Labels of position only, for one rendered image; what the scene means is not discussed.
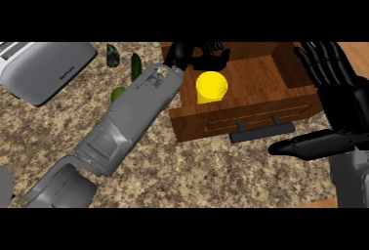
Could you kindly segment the grey rounded object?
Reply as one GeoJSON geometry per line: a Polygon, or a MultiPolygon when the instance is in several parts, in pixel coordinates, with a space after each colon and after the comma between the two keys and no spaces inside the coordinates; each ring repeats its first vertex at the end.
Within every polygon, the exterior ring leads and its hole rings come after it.
{"type": "Polygon", "coordinates": [[[0,208],[8,208],[14,196],[14,177],[9,170],[0,166],[0,208]]]}

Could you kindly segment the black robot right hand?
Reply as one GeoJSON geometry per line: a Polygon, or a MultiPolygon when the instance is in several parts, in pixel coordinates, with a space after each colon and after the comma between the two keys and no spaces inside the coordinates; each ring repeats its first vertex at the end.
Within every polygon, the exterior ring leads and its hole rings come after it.
{"type": "Polygon", "coordinates": [[[331,128],[277,142],[271,155],[315,160],[369,149],[369,79],[355,72],[337,42],[302,42],[294,53],[318,89],[331,128]]]}

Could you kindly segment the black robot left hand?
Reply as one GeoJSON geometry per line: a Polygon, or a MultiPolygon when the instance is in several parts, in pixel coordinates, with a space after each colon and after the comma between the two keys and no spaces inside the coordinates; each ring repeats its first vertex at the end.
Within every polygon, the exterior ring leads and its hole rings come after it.
{"type": "Polygon", "coordinates": [[[187,70],[188,65],[195,70],[222,71],[229,62],[231,50],[220,42],[173,42],[164,59],[164,64],[187,70]]]}

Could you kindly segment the dark green bottle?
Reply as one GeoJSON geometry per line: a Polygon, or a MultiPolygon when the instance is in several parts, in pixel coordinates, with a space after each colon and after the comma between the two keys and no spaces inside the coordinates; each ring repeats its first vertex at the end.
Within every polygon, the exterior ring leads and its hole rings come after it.
{"type": "Polygon", "coordinates": [[[120,65],[120,54],[111,44],[107,45],[107,65],[110,67],[117,67],[120,65]]]}

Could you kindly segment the brown wooden drawer front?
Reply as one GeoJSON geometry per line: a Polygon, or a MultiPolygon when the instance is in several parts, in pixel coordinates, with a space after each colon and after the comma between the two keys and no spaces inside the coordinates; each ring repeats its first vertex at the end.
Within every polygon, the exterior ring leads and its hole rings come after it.
{"type": "Polygon", "coordinates": [[[313,86],[279,90],[254,96],[231,98],[210,104],[195,104],[169,111],[179,142],[238,131],[241,121],[247,130],[310,118],[324,110],[313,86]]]}

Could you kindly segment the green lime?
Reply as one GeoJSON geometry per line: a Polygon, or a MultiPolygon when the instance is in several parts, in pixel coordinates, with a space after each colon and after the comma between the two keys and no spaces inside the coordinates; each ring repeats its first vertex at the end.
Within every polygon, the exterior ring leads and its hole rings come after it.
{"type": "Polygon", "coordinates": [[[122,96],[122,94],[125,93],[126,88],[125,87],[117,87],[113,92],[111,92],[111,102],[114,102],[119,97],[122,96]]]}

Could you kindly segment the brown wooden drawer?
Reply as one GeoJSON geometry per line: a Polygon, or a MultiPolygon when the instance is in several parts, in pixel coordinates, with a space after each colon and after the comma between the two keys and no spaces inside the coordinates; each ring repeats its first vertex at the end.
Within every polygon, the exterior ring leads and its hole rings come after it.
{"type": "Polygon", "coordinates": [[[254,96],[231,98],[210,104],[195,104],[169,111],[179,142],[238,131],[241,121],[247,130],[310,118],[324,110],[313,86],[279,90],[254,96]]]}
{"type": "Polygon", "coordinates": [[[220,72],[228,80],[223,100],[198,104],[195,82],[201,71],[189,66],[181,88],[182,106],[169,111],[170,115],[316,114],[322,105],[313,83],[293,53],[294,43],[225,42],[223,46],[231,49],[231,60],[220,72]]]}

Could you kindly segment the grey toaster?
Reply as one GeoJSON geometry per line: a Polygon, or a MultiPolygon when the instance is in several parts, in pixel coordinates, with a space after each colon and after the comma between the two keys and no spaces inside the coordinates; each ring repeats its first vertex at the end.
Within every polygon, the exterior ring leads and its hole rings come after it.
{"type": "Polygon", "coordinates": [[[45,105],[96,56],[91,42],[0,42],[0,85],[45,105]]]}

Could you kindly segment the green cucumber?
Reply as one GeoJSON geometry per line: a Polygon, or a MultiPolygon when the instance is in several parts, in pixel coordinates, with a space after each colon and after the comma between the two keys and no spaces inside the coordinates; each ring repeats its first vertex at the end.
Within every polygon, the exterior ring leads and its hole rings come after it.
{"type": "Polygon", "coordinates": [[[142,59],[138,53],[133,54],[132,56],[132,81],[135,82],[135,80],[139,78],[141,74],[142,74],[142,59]]]}

